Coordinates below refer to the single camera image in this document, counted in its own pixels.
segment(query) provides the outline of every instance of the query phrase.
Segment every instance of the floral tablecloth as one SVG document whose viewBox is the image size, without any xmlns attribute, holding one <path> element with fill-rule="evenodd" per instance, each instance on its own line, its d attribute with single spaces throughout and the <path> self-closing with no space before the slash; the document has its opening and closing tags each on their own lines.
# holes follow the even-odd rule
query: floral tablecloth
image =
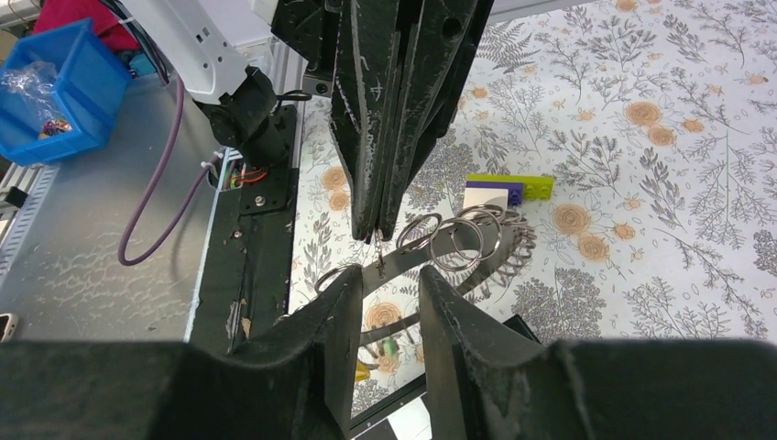
<svg viewBox="0 0 777 440">
<path fill-rule="evenodd" d="M 544 342 L 777 340 L 776 39 L 771 0 L 606 0 L 489 27 L 398 230 L 452 216 L 467 173 L 552 175 L 551 201 L 520 208 L 540 236 L 532 263 L 470 301 Z M 327 114 L 306 106 L 291 310 L 327 270 L 376 255 L 350 237 Z M 417 310 L 417 277 L 371 295 L 364 328 Z M 378 368 L 354 413 L 423 372 L 417 326 L 384 344 L 361 350 Z"/>
</svg>

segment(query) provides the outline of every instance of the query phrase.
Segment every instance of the lego brick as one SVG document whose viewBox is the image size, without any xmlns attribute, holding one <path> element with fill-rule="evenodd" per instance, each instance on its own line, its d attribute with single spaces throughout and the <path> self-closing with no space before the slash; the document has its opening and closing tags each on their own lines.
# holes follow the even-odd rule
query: lego brick
<svg viewBox="0 0 777 440">
<path fill-rule="evenodd" d="M 492 174 L 470 174 L 469 182 L 523 183 L 523 200 L 550 200 L 553 194 L 553 177 L 548 176 L 503 176 Z"/>
<path fill-rule="evenodd" d="M 504 188 L 465 188 L 462 209 L 478 204 L 495 204 L 503 209 L 508 207 L 508 192 Z"/>
<path fill-rule="evenodd" d="M 520 206 L 523 203 L 523 184 L 519 183 L 519 188 L 508 190 L 508 205 Z"/>
</svg>

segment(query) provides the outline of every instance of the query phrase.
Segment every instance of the green lego brick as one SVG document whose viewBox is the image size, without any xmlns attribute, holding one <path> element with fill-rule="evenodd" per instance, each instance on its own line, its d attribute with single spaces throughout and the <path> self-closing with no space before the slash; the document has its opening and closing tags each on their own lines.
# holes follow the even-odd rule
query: green lego brick
<svg viewBox="0 0 777 440">
<path fill-rule="evenodd" d="M 469 174 L 471 182 L 523 183 L 523 200 L 551 200 L 555 179 L 547 176 L 504 176 L 496 174 Z"/>
</svg>

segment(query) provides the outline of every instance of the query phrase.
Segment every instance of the orange wire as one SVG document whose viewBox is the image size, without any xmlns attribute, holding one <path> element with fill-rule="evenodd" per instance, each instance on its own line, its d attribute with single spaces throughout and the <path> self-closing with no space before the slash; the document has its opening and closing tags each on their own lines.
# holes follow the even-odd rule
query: orange wire
<svg viewBox="0 0 777 440">
<path fill-rule="evenodd" d="M 255 174 L 261 174 L 258 177 L 253 177 Z M 264 168 L 260 168 L 258 170 L 253 170 L 250 172 L 247 172 L 245 174 L 240 174 L 237 176 L 232 177 L 232 183 L 238 184 L 238 183 L 253 183 L 253 182 L 259 182 L 265 177 L 267 177 L 268 171 Z"/>
<path fill-rule="evenodd" d="M 264 174 L 262 174 L 262 175 L 261 175 L 261 176 L 259 176 L 259 177 L 256 177 L 256 178 L 254 178 L 254 179 L 243 179 L 243 180 L 242 180 L 242 181 L 240 181 L 240 182 L 241 182 L 241 183 L 254 183 L 254 182 L 259 182 L 259 181 L 261 181 L 262 179 L 264 179 L 264 178 L 266 178 L 266 177 L 267 177 L 267 172 L 265 171 L 265 172 L 264 172 Z"/>
</svg>

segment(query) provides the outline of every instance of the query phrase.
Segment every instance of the plastic bag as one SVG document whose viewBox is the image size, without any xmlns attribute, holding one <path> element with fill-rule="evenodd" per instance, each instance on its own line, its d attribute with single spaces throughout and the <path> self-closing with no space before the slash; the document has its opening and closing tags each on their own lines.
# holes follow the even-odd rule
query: plastic bag
<svg viewBox="0 0 777 440">
<path fill-rule="evenodd" d="M 54 63 L 33 61 L 22 69 L 8 69 L 0 78 L 0 86 L 20 94 L 32 115 L 36 115 L 40 137 L 46 138 L 71 131 L 71 125 L 54 102 L 57 67 Z"/>
</svg>

